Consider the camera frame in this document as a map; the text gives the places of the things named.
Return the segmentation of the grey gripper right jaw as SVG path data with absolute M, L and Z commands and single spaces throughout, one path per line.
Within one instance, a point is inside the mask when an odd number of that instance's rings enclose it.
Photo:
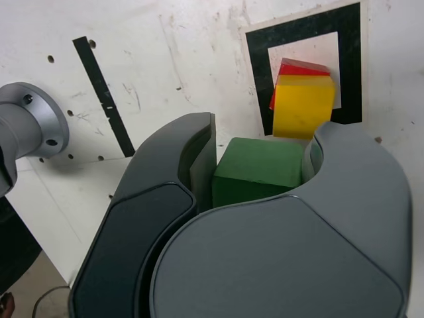
M 357 124 L 325 123 L 303 185 L 204 212 L 166 244 L 152 317 L 403 317 L 412 198 L 397 160 Z

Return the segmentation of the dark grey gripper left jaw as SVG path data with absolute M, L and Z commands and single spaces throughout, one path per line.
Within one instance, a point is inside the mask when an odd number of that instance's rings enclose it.
M 150 280 L 170 237 L 212 207 L 212 113 L 183 115 L 131 158 L 69 297 L 71 317 L 148 317 Z

